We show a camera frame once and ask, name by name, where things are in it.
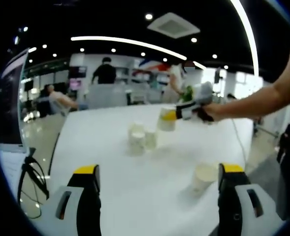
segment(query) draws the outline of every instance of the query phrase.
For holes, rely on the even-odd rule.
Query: white table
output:
[[[159,147],[129,155],[128,126],[155,127],[163,105],[128,106],[70,113],[53,158],[50,191],[67,185],[84,165],[100,165],[103,236],[205,236],[218,224],[218,191],[213,183],[199,198],[190,189],[198,162],[244,166],[231,120],[205,125],[177,121],[176,131],[159,133]],[[248,156],[253,123],[235,124]]]

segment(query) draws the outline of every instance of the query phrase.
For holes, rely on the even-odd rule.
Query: person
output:
[[[218,67],[215,71],[215,77],[214,77],[215,84],[218,84],[219,80],[222,79],[222,77],[220,76],[220,71],[221,71],[221,67]]]
[[[288,63],[276,82],[263,87],[249,97],[234,100],[226,104],[209,104],[204,106],[201,114],[207,119],[220,121],[226,118],[258,118],[273,113],[290,104],[290,56]],[[290,125],[283,135],[281,149],[285,150],[280,162],[285,190],[285,219],[290,219]]]
[[[63,106],[63,108],[73,108],[76,110],[87,110],[88,109],[88,105],[85,103],[78,103],[73,101],[70,97],[68,97],[67,95],[61,93],[61,92],[56,92],[54,90],[54,86],[53,85],[49,85],[47,87],[47,90],[49,92],[49,100],[52,103],[54,100],[58,101],[59,104],[61,104]]]
[[[103,58],[100,65],[94,72],[91,83],[98,77],[98,84],[113,84],[116,79],[116,69],[111,65],[111,58]]]
[[[182,86],[184,71],[182,65],[172,65],[169,69],[169,83],[166,86],[163,95],[163,103],[177,103],[180,100],[181,95],[183,95]]]

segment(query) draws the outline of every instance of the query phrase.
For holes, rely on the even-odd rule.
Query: paper cup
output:
[[[131,140],[131,135],[133,133],[144,133],[144,124],[142,122],[135,121],[131,126],[129,127],[128,130],[128,136],[129,136],[129,142]]]
[[[145,152],[145,134],[132,133],[130,136],[130,150],[132,155],[139,156]]]
[[[193,174],[192,187],[194,191],[205,191],[218,179],[218,168],[215,164],[201,163]]]
[[[176,108],[175,107],[163,107],[160,111],[160,116],[159,116],[159,120],[158,120],[158,129],[162,130],[162,131],[174,131],[175,130],[175,123],[176,120],[163,120],[162,117],[165,116],[167,113],[171,112],[171,111],[175,111]]]
[[[155,130],[145,131],[145,147],[148,150],[154,150],[157,147],[157,133]]]

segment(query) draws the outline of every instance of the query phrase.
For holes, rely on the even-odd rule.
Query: glass window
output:
[[[219,75],[225,79],[227,77],[227,71],[225,69],[221,69]]]
[[[245,84],[237,83],[235,85],[234,96],[237,99],[248,97],[252,93],[251,88]]]
[[[226,87],[225,80],[219,80],[218,84],[213,85],[213,91],[218,92],[221,97],[224,97],[225,87]]]
[[[216,72],[215,68],[206,68],[205,70],[203,70],[201,83],[205,83],[208,81],[214,83],[215,72]]]
[[[245,73],[243,72],[237,72],[236,73],[236,80],[238,83],[245,83]]]
[[[246,84],[251,88],[252,92],[256,92],[263,87],[263,78],[247,74]]]

